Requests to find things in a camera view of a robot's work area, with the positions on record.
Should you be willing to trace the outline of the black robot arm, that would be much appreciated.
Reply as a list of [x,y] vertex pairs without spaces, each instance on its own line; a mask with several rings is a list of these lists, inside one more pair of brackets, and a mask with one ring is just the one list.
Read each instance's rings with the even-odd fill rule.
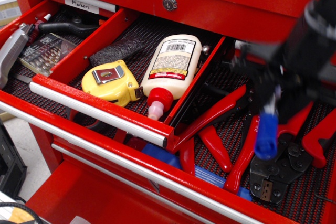
[[252,79],[252,111],[285,123],[309,102],[335,106],[334,56],[335,0],[311,0],[284,42],[241,44],[233,70]]

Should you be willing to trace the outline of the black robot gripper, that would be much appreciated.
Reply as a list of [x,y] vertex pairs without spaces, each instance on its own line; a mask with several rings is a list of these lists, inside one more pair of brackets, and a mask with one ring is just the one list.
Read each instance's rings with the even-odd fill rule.
[[232,69],[251,77],[252,115],[275,114],[277,85],[283,89],[277,102],[279,124],[287,124],[311,100],[335,103],[335,64],[330,60],[319,70],[299,72],[297,67],[290,70],[272,58],[280,51],[279,45],[237,41],[234,47],[238,53],[232,59]]

